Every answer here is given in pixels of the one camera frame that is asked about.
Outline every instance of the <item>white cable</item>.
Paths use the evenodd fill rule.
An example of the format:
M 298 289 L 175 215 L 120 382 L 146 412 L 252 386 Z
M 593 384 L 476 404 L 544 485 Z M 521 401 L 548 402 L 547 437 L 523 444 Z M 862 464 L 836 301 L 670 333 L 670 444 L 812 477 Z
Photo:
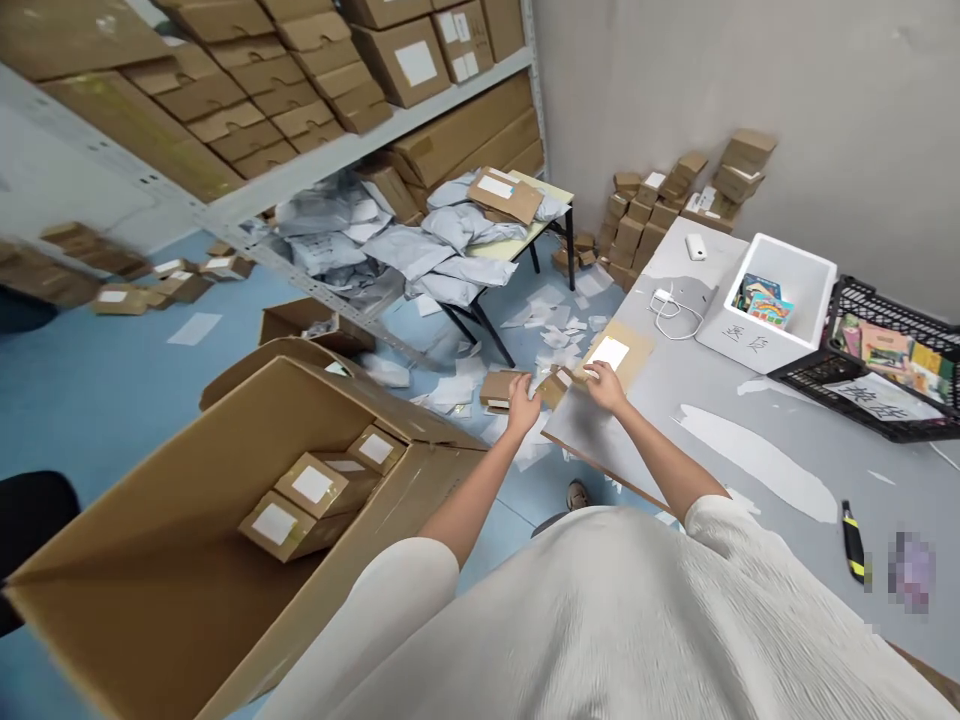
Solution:
M 653 307 L 654 300 L 658 300 L 660 302 L 659 308 Z M 665 315 L 663 312 L 664 308 L 666 308 L 667 305 L 669 304 L 675 305 L 677 308 L 677 311 L 672 315 Z M 697 327 L 689 335 L 684 335 L 682 337 L 673 337 L 672 335 L 668 335 L 666 330 L 660 327 L 660 318 L 666 318 L 667 320 L 669 320 L 670 318 L 676 317 L 677 315 L 680 314 L 681 308 L 684 310 L 688 310 L 689 312 L 692 312 L 694 315 L 700 318 L 700 322 L 697 323 Z M 655 322 L 655 325 L 657 326 L 657 330 L 659 330 L 660 333 L 668 340 L 689 340 L 690 338 L 692 338 L 694 335 L 697 334 L 697 331 L 700 330 L 700 326 L 703 325 L 703 315 L 698 313 L 693 308 L 687 307 L 682 303 L 678 303 L 676 300 L 673 299 L 673 283 L 672 282 L 670 283 L 670 290 L 667 291 L 665 294 L 661 290 L 657 290 L 657 292 L 654 293 L 653 297 L 650 298 L 650 305 L 647 307 L 647 310 L 649 310 L 650 312 L 655 312 L 657 314 L 657 319 Z

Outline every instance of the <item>woman's right hand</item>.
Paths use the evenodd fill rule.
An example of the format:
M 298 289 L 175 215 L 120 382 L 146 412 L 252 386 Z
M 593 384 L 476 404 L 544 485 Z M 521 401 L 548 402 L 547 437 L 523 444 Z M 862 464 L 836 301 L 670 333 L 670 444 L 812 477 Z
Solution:
M 584 370 L 592 370 L 598 377 L 587 376 L 587 389 L 590 396 L 600 407 L 616 413 L 628 406 L 627 396 L 620 385 L 620 378 L 607 363 L 602 360 L 584 365 Z

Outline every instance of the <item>gray tabletop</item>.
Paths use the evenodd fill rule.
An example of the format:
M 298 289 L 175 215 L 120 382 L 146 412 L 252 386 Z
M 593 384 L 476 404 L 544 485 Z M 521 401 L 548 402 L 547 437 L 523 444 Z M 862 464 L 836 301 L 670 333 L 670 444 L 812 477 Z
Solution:
M 706 262 L 689 259 L 684 242 L 689 232 L 704 238 Z M 674 223 L 615 316 L 656 340 L 646 367 L 628 390 L 630 402 L 720 483 L 752 501 L 759 511 L 757 522 L 781 535 L 800 561 L 875 631 L 943 675 L 960 678 L 960 624 L 954 617 L 960 606 L 960 563 L 949 555 L 960 547 L 955 515 L 960 472 L 928 443 L 890 443 L 695 339 L 671 341 L 655 327 L 656 315 L 648 306 L 657 288 L 669 288 L 672 282 L 674 296 L 702 314 L 723 273 L 746 246 L 682 218 Z M 669 325 L 661 324 L 671 335 L 682 336 L 696 327 L 696 318 L 684 311 Z M 666 507 L 626 433 L 584 392 L 566 394 L 544 434 Z M 954 462 L 960 458 L 960 441 L 937 443 L 937 449 Z M 817 488 L 820 483 L 825 490 Z M 822 516 L 823 498 L 830 494 L 835 518 L 824 522 L 803 512 L 820 508 Z M 869 593 L 847 569 L 839 524 L 839 504 L 845 499 L 872 559 L 875 577 Z M 936 581 L 926 614 L 908 613 L 887 593 L 888 550 L 898 531 L 919 533 L 936 551 Z

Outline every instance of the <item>shelving unit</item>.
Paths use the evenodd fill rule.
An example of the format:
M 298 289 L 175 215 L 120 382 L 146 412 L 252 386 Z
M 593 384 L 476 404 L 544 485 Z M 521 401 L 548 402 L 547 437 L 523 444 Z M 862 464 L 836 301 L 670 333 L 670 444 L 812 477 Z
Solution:
M 402 278 L 396 278 L 397 281 L 391 284 L 390 292 L 382 300 L 363 309 L 355 307 L 298 270 L 267 245 L 258 244 L 241 228 L 241 224 L 524 70 L 530 74 L 534 107 L 546 156 L 532 0 L 521 0 L 521 7 L 527 45 L 511 57 L 487 72 L 448 88 L 410 109 L 394 108 L 390 120 L 366 135 L 345 135 L 251 180 L 239 190 L 210 204 L 184 191 L 3 65 L 0 65 L 0 104 L 136 185 L 155 200 L 180 205 L 198 227 L 213 233 L 260 265 L 280 273 L 291 285 L 365 328 L 411 360 L 424 367 L 437 369 L 434 361 L 389 332 L 380 322 L 382 313 L 403 294 Z

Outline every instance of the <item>foot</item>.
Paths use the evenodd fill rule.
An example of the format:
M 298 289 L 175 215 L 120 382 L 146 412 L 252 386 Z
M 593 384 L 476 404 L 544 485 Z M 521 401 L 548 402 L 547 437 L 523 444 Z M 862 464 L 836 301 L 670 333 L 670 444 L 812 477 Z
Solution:
M 574 480 L 567 488 L 567 510 L 581 510 L 590 506 L 590 496 L 587 495 L 587 489 L 579 480 Z

